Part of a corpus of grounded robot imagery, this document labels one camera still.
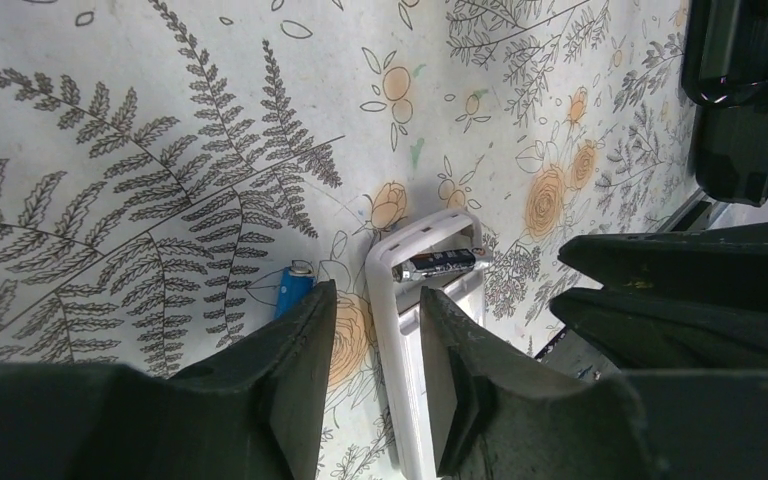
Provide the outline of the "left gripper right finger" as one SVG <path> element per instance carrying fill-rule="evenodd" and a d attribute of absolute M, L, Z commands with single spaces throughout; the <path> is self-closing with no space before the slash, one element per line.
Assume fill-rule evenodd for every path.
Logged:
<path fill-rule="evenodd" d="M 768 369 L 660 369 L 588 383 L 423 288 L 434 469 L 445 479 L 768 479 Z"/>

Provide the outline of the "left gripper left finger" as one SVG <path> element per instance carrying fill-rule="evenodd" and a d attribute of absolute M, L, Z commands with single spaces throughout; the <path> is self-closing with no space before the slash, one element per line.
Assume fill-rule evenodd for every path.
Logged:
<path fill-rule="evenodd" d="M 174 376 L 0 363 L 0 479 L 312 479 L 333 282 Z"/>

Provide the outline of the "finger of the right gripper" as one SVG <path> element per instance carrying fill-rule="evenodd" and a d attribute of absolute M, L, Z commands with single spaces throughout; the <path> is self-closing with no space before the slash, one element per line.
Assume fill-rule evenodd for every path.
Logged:
<path fill-rule="evenodd" d="M 580 235 L 560 248 L 558 259 L 609 289 L 686 299 L 768 299 L 768 222 Z"/>
<path fill-rule="evenodd" d="M 768 313 L 585 288 L 550 311 L 621 369 L 768 369 Z"/>

